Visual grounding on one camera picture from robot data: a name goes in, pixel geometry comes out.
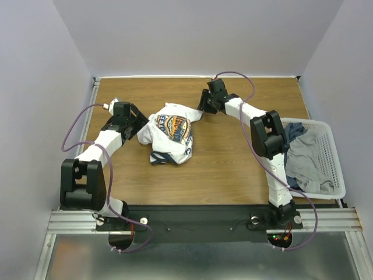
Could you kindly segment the white graphic tank top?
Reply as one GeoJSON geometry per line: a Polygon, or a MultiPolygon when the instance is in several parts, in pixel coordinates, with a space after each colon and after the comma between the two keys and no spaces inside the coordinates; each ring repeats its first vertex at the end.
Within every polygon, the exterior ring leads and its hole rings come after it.
{"type": "Polygon", "coordinates": [[[192,156],[192,123],[201,119],[202,112],[175,103],[151,114],[148,123],[136,134],[142,145],[152,146],[150,163],[181,165],[192,156]]]}

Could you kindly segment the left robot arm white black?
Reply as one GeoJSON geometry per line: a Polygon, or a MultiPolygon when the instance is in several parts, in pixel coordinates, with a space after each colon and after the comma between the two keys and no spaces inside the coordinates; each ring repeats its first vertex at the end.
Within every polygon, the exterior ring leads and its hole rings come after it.
{"type": "Polygon", "coordinates": [[[60,204],[66,209],[87,210],[97,216],[110,218],[110,224],[118,230],[129,225],[129,210],[126,202],[111,196],[114,168],[111,156],[131,140],[148,122],[148,118],[130,102],[117,98],[110,104],[91,104],[76,117],[92,107],[107,110],[111,117],[104,124],[94,141],[78,142],[61,150],[67,152],[80,145],[87,149],[73,159],[65,159],[61,165],[60,204]]]}

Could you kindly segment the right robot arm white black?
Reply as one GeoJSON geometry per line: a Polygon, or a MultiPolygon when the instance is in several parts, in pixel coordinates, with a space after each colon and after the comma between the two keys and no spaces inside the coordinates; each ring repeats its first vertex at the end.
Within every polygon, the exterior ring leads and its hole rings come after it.
{"type": "Polygon", "coordinates": [[[269,188],[269,223],[280,228],[291,222],[296,208],[284,166],[286,136],[278,112],[260,110],[229,94],[222,79],[210,80],[202,91],[198,110],[204,113],[222,112],[241,122],[242,129],[250,128],[246,136],[249,147],[264,168],[269,188]]]}

